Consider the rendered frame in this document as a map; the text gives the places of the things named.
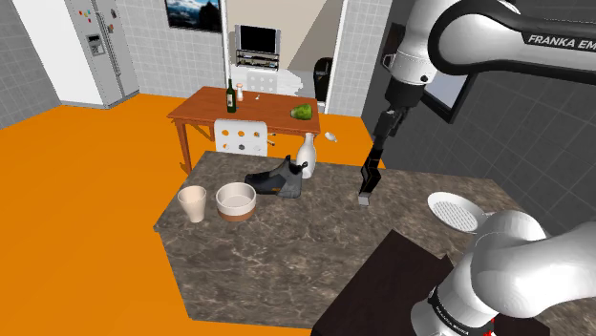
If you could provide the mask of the television on stand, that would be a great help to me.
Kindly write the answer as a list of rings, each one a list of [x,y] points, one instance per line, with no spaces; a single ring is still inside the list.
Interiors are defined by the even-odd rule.
[[[235,45],[237,66],[279,70],[280,30],[236,24]]]

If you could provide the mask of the white vase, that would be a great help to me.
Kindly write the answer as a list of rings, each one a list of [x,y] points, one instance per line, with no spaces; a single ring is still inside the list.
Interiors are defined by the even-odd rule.
[[[305,134],[305,140],[296,155],[295,164],[302,167],[302,179],[311,178],[316,164],[313,133]]]

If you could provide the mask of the dark landscape wall picture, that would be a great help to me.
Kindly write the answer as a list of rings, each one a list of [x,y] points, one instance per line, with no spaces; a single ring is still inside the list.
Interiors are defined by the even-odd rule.
[[[221,33],[220,0],[164,0],[170,28]]]

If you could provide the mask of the dark robot stand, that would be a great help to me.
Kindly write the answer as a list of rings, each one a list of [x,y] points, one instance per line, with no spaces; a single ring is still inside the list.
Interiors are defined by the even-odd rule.
[[[428,304],[432,290],[451,271],[438,259],[392,230],[340,292],[310,336],[416,336],[413,306]]]

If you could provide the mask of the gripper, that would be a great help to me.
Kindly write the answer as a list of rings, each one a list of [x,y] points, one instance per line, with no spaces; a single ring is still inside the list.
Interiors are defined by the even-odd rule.
[[[363,178],[358,194],[358,202],[362,206],[370,204],[370,196],[381,180],[378,165],[388,137],[394,137],[405,115],[404,108],[413,108],[423,96],[424,85],[412,85],[391,77],[385,99],[390,103],[389,110],[383,112],[373,130],[373,145],[361,167]]]

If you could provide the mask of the white and brown bowl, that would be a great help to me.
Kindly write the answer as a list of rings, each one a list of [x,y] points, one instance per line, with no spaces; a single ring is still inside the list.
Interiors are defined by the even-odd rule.
[[[256,196],[255,189],[249,184],[228,183],[216,194],[218,213],[226,221],[245,221],[255,211]]]

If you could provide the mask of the black bin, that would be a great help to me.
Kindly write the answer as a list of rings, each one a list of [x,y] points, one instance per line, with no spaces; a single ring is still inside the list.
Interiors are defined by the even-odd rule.
[[[325,102],[330,84],[330,71],[332,69],[332,58],[322,57],[316,61],[313,69],[313,82],[315,98]]]

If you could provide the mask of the white chair with round holes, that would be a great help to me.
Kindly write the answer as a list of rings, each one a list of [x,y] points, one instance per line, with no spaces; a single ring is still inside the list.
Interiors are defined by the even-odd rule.
[[[267,156],[268,129],[263,121],[217,119],[216,151],[248,156]]]
[[[246,89],[251,92],[276,94],[278,89],[277,72],[249,69],[246,73]]]

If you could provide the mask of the grey double-door fridge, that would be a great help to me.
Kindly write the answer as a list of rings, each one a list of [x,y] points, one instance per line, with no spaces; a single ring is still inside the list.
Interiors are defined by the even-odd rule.
[[[110,109],[137,95],[138,80],[116,0],[64,2],[98,96],[98,101],[82,105]]]

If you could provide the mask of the black ankle boot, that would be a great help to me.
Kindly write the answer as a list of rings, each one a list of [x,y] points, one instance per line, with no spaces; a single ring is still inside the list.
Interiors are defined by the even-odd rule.
[[[286,199],[297,199],[301,195],[303,170],[306,162],[295,164],[287,155],[275,169],[256,174],[247,174],[245,183],[251,185],[259,195],[276,195]]]

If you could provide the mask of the wooden dining table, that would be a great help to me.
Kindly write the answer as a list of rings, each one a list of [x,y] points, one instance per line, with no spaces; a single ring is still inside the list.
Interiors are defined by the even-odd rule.
[[[318,135],[320,122],[317,100],[282,94],[244,92],[244,100],[237,104],[237,112],[230,114],[224,106],[226,89],[203,86],[167,117],[176,126],[183,156],[183,171],[192,171],[186,125],[207,126],[206,136],[214,141],[214,122],[218,118],[263,121],[267,128],[277,134],[304,136],[306,133]],[[300,120],[290,116],[290,110],[298,105],[308,103],[312,109],[312,119]]]

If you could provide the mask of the beige cup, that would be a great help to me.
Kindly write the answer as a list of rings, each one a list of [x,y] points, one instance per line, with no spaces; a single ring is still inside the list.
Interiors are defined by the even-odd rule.
[[[190,185],[182,188],[178,194],[178,201],[182,209],[193,223],[204,219],[206,190],[199,185]]]

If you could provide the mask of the white round mesh strainer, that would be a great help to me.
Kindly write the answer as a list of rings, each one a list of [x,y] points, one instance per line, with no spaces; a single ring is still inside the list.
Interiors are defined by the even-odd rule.
[[[456,194],[434,192],[427,198],[434,216],[458,232],[475,234],[488,215],[475,203]]]

